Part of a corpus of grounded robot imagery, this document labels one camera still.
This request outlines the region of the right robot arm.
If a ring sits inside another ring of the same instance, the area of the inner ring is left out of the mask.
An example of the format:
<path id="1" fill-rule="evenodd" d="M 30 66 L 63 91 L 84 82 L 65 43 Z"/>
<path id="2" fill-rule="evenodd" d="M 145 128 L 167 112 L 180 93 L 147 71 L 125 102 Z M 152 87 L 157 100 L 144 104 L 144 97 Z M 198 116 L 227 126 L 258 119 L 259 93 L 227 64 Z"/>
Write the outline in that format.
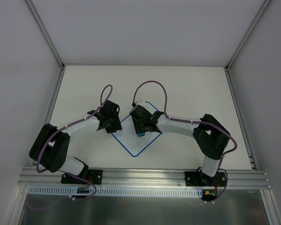
<path id="1" fill-rule="evenodd" d="M 151 113 L 141 105 L 135 105 L 129 115 L 137 134 L 141 132 L 175 133 L 195 139 L 204 154 L 201 171 L 195 175 L 204 186 L 213 186 L 228 145 L 230 133 L 210 114 L 205 114 L 198 121 L 193 119 L 173 118 L 164 112 Z"/>

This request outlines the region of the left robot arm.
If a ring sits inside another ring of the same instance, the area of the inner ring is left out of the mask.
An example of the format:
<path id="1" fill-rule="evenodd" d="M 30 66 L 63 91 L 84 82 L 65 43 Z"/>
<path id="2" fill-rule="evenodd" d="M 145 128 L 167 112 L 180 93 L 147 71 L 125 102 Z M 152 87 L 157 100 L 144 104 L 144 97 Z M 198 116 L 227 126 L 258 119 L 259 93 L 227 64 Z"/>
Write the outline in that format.
<path id="1" fill-rule="evenodd" d="M 30 149 L 29 157 L 37 163 L 39 173 L 61 171 L 77 183 L 84 183 L 89 179 L 89 166 L 68 155 L 69 145 L 81 136 L 103 129 L 108 134 L 122 130 L 119 105 L 109 100 L 68 125 L 45 124 Z"/>

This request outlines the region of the blue-framed small whiteboard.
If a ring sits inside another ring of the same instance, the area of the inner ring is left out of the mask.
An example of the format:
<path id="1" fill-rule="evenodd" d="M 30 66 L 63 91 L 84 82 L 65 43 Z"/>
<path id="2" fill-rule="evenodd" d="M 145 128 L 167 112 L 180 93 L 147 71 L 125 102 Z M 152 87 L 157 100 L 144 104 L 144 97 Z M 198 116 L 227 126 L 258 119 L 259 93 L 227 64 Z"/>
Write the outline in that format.
<path id="1" fill-rule="evenodd" d="M 146 150 L 162 133 L 146 132 L 142 137 L 138 137 L 131 116 L 128 114 L 121 120 L 122 130 L 112 133 L 116 141 L 132 156 L 138 157 Z"/>

